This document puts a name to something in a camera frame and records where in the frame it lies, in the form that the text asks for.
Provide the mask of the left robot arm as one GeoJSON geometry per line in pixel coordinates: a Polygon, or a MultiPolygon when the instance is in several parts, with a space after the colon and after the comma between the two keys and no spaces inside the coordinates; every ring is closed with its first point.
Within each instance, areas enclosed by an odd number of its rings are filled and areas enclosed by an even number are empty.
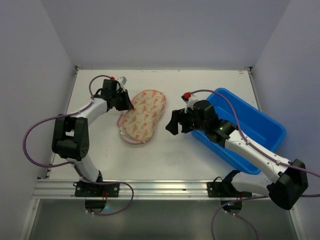
{"type": "Polygon", "coordinates": [[[82,182],[99,185],[103,182],[101,172],[89,157],[89,126],[113,108],[117,111],[134,108],[125,88],[126,82],[124,76],[117,79],[107,77],[95,94],[90,91],[87,106],[74,115],[60,115],[55,120],[51,149],[60,158],[71,162],[82,182]]]}

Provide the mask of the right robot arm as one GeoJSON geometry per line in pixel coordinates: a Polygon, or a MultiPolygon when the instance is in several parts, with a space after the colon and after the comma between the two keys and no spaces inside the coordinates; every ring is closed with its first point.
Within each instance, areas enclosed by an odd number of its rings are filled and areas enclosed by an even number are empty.
{"type": "Polygon", "coordinates": [[[290,161],[268,150],[245,135],[239,125],[220,119],[207,100],[192,100],[182,109],[173,110],[165,127],[173,135],[197,130],[214,144],[228,149],[260,169],[257,175],[234,170],[222,181],[237,192],[269,197],[278,207],[290,210],[308,188],[306,165],[290,161]]]}

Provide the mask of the floral mesh laundry bag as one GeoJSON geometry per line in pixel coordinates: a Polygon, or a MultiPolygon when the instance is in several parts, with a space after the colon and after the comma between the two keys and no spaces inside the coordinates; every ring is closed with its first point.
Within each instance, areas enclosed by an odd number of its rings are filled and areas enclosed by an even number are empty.
{"type": "Polygon", "coordinates": [[[126,136],[120,134],[122,139],[132,145],[143,144],[149,141],[156,130],[166,105],[166,96],[155,89],[139,92],[131,100],[134,109],[123,111],[118,120],[117,127],[123,125],[126,136]]]}

